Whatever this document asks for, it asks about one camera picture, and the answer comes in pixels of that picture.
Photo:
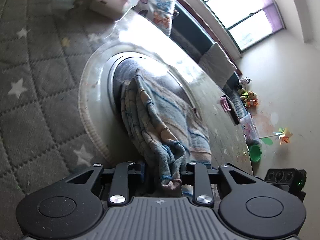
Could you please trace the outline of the grey quilted star tablecloth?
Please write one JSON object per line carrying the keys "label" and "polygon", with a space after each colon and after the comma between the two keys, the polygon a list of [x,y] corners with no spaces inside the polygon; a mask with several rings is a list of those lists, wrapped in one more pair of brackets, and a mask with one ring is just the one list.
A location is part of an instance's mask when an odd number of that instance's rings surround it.
{"label": "grey quilted star tablecloth", "polygon": [[137,68],[187,97],[208,128],[214,166],[251,172],[223,91],[177,42],[134,11],[112,22],[88,5],[1,0],[2,209],[74,170],[142,159],[113,96]]}

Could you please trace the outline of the white cushion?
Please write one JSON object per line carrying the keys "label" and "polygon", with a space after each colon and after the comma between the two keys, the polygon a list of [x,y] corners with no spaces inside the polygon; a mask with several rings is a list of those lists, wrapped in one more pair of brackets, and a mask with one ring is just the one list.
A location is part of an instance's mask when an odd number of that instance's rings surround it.
{"label": "white cushion", "polygon": [[201,56],[199,66],[220,88],[225,86],[236,71],[235,64],[218,43],[214,43]]}

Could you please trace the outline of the colourful pinwheel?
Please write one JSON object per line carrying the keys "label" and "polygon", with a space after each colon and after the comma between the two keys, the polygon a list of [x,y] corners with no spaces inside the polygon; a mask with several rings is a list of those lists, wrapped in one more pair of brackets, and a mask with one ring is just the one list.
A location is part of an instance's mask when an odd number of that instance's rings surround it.
{"label": "colourful pinwheel", "polygon": [[288,144],[290,142],[290,138],[292,137],[292,133],[288,128],[279,128],[277,132],[274,132],[272,135],[259,137],[265,145],[271,146],[273,145],[274,140],[278,140],[279,144]]}

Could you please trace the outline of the pink hair band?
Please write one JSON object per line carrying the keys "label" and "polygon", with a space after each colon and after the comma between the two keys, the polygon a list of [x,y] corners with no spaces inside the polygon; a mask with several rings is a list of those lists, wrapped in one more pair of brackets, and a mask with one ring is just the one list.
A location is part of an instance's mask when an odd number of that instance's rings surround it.
{"label": "pink hair band", "polygon": [[220,105],[226,113],[231,111],[231,108],[228,104],[228,100],[225,96],[222,96],[220,98]]}

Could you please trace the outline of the butterfly print pillow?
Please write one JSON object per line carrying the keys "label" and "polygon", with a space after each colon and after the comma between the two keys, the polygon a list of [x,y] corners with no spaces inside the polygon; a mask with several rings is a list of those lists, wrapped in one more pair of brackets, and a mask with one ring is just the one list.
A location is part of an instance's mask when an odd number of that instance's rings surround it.
{"label": "butterfly print pillow", "polygon": [[176,0],[139,0],[133,10],[170,36]]}

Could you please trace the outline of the striped blue beige cloth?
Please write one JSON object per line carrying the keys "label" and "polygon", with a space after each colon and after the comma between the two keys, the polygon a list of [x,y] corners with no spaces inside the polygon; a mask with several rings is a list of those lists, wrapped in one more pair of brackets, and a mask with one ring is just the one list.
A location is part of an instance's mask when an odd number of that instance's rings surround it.
{"label": "striped blue beige cloth", "polygon": [[212,162],[208,129],[186,93],[162,64],[130,58],[115,68],[113,94],[129,139],[160,187],[179,196],[180,165]]}

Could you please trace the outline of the black remote control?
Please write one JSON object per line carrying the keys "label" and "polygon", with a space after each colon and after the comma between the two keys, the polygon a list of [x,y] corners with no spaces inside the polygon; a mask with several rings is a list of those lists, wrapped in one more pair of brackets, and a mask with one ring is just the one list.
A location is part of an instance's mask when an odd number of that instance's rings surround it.
{"label": "black remote control", "polygon": [[239,119],[239,117],[237,115],[237,112],[236,112],[236,110],[234,108],[233,103],[231,102],[229,97],[226,97],[226,100],[227,100],[228,106],[230,108],[229,112],[230,112],[230,115],[231,115],[231,117],[233,119],[234,124],[235,125],[239,125],[240,124],[240,119]]}

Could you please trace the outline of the green plastic bucket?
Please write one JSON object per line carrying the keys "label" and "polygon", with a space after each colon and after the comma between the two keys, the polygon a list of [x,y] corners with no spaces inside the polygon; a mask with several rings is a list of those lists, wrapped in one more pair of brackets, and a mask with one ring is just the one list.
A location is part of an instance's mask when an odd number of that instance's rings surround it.
{"label": "green plastic bucket", "polygon": [[261,159],[261,148],[259,145],[251,145],[249,147],[249,157],[250,160],[254,163],[258,163]]}

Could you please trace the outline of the clear plastic storage box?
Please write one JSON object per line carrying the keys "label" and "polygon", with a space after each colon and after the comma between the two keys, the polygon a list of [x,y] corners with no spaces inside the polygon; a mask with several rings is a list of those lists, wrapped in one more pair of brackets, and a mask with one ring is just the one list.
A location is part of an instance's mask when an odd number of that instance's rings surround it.
{"label": "clear plastic storage box", "polygon": [[240,119],[247,146],[259,144],[259,132],[250,113]]}

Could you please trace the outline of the round glass turntable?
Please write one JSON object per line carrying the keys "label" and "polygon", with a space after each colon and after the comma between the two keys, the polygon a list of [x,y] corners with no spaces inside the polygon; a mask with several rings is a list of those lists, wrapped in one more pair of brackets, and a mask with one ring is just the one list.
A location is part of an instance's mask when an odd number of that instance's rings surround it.
{"label": "round glass turntable", "polygon": [[93,144],[111,165],[186,150],[200,132],[195,98],[181,74],[159,55],[132,43],[105,44],[80,79],[79,113]]}

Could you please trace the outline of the large window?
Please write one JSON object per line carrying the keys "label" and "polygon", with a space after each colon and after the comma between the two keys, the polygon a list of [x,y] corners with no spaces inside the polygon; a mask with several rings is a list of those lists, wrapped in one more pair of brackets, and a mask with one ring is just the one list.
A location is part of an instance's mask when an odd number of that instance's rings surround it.
{"label": "large window", "polygon": [[283,29],[274,0],[184,0],[221,40],[242,53]]}

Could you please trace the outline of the stuffed toys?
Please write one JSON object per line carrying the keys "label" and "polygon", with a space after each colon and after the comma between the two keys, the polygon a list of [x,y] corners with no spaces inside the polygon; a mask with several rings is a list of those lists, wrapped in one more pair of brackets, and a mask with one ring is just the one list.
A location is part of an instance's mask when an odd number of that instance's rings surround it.
{"label": "stuffed toys", "polygon": [[259,105],[257,94],[248,89],[251,81],[249,78],[241,78],[237,85],[240,100],[245,108],[257,107],[257,105]]}

